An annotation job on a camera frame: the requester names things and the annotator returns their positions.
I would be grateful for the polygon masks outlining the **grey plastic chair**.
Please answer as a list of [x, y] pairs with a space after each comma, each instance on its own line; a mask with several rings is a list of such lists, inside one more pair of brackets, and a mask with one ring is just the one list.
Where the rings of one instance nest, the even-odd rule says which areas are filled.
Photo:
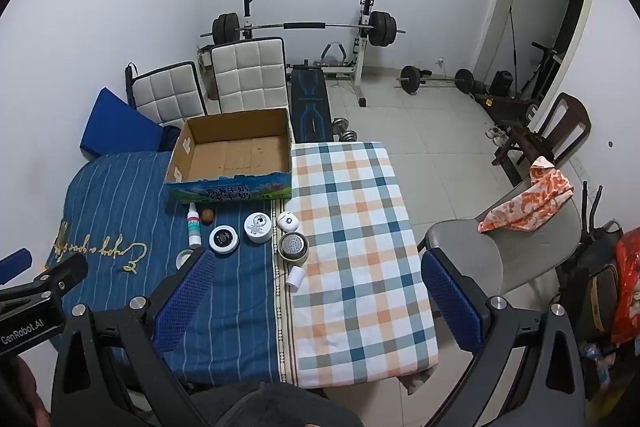
[[457, 270], [488, 296], [504, 295], [554, 269], [574, 253], [580, 239], [579, 211], [566, 202], [533, 232], [497, 229], [480, 233], [483, 213], [432, 225], [418, 244], [443, 251]]

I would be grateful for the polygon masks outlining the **white padded chair right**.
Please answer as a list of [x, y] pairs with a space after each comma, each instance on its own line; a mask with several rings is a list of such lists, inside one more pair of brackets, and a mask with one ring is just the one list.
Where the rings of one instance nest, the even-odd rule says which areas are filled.
[[281, 37], [213, 46], [210, 59], [221, 114], [288, 106]]

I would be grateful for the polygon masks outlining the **barbell on rack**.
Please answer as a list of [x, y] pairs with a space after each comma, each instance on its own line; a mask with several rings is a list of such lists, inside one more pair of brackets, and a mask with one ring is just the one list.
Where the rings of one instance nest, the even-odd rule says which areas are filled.
[[405, 35], [407, 31], [400, 29], [395, 17], [390, 13], [374, 11], [369, 16], [367, 24], [346, 24], [326, 22], [284, 22], [263, 25], [241, 26], [238, 14], [221, 14], [213, 20], [212, 29], [201, 38], [210, 37], [215, 44], [232, 43], [242, 38], [250, 39], [250, 34], [256, 30], [326, 30], [326, 28], [357, 29], [367, 37], [372, 46], [390, 46], [398, 35]]

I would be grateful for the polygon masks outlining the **chrome dumbbell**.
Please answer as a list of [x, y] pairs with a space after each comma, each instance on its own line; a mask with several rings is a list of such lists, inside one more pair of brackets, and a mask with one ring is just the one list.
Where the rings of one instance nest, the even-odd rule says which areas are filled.
[[358, 134], [349, 128], [349, 121], [346, 118], [335, 118], [332, 121], [332, 133], [340, 142], [357, 142]]

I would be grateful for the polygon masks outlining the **round tin black label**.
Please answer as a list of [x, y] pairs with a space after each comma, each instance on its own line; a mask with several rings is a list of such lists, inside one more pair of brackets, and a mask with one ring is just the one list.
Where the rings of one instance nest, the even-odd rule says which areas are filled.
[[239, 247], [238, 232], [231, 225], [218, 225], [209, 234], [209, 247], [219, 256], [229, 256]]

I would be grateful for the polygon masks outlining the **blue striped cloth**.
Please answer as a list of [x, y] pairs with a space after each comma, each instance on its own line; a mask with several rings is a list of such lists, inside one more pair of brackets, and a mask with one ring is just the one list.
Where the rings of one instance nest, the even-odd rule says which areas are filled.
[[[88, 274], [63, 299], [70, 310], [119, 309], [147, 296], [176, 271], [188, 247], [186, 205], [165, 186], [166, 153], [107, 155], [88, 162], [68, 186], [53, 268], [73, 254]], [[165, 360], [185, 383], [278, 381], [273, 252], [246, 237], [215, 261], [215, 278], [177, 347]]]

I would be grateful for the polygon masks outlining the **plaid checkered cloth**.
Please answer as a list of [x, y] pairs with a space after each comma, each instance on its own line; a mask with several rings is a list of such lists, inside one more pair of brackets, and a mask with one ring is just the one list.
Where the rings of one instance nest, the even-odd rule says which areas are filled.
[[292, 147], [284, 209], [308, 242], [299, 288], [276, 273], [279, 371], [302, 388], [397, 377], [415, 391], [438, 363], [421, 258], [390, 156], [378, 142]]

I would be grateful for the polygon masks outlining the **brown walnut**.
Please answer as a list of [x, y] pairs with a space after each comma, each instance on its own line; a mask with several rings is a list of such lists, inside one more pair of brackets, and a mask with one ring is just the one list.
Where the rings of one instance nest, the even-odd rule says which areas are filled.
[[201, 214], [204, 225], [210, 225], [214, 221], [214, 212], [211, 209], [204, 209]]

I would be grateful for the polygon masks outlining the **brown wooden chair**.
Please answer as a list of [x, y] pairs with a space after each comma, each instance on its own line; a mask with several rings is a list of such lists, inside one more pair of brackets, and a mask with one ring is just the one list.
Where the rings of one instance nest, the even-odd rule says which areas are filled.
[[560, 167], [586, 141], [590, 131], [591, 120], [586, 106], [579, 98], [561, 92], [536, 130], [525, 124], [514, 124], [506, 132], [506, 142], [498, 147], [491, 164], [501, 167], [515, 186], [524, 178], [518, 171], [522, 161], [533, 165], [534, 160], [542, 156], [553, 166]]

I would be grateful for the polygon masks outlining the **white spray bottle teal label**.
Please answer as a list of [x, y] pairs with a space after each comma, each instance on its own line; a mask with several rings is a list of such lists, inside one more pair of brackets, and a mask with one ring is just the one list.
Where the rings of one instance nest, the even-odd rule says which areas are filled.
[[201, 219], [194, 202], [190, 202], [188, 214], [188, 242], [189, 247], [194, 249], [202, 246]]

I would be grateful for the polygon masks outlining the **tape roll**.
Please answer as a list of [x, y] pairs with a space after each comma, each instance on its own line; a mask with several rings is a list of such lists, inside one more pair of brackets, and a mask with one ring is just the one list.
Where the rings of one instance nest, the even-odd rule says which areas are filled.
[[180, 270], [193, 254], [193, 249], [183, 249], [176, 257], [176, 269]]

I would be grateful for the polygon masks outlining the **white padded chair left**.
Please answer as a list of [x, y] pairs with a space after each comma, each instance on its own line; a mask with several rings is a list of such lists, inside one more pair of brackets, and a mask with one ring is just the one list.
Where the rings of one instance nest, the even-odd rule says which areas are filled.
[[193, 62], [171, 64], [145, 74], [139, 74], [137, 66], [129, 63], [125, 86], [128, 104], [160, 127], [181, 129], [187, 120], [207, 115]]

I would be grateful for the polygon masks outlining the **round white tin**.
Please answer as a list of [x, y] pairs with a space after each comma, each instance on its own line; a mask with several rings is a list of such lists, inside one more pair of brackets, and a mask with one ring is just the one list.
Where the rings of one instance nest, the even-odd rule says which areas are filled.
[[263, 212], [253, 212], [244, 221], [244, 233], [255, 244], [263, 244], [270, 241], [273, 233], [272, 221]]

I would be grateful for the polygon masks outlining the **floor barbell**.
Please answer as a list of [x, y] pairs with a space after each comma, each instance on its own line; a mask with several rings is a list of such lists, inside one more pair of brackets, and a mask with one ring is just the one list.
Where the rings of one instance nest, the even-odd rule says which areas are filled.
[[396, 78], [398, 87], [408, 95], [415, 95], [422, 88], [457, 88], [463, 93], [469, 93], [473, 87], [475, 77], [469, 69], [459, 69], [454, 77], [437, 76], [428, 69], [416, 66], [404, 66]]

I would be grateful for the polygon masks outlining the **small white cylinder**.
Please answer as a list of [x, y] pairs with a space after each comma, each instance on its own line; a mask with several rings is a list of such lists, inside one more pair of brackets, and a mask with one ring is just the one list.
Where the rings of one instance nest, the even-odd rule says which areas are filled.
[[290, 271], [288, 271], [288, 276], [286, 277], [286, 286], [288, 286], [291, 291], [298, 291], [299, 287], [302, 286], [305, 274], [306, 272], [302, 267], [299, 265], [292, 265]]

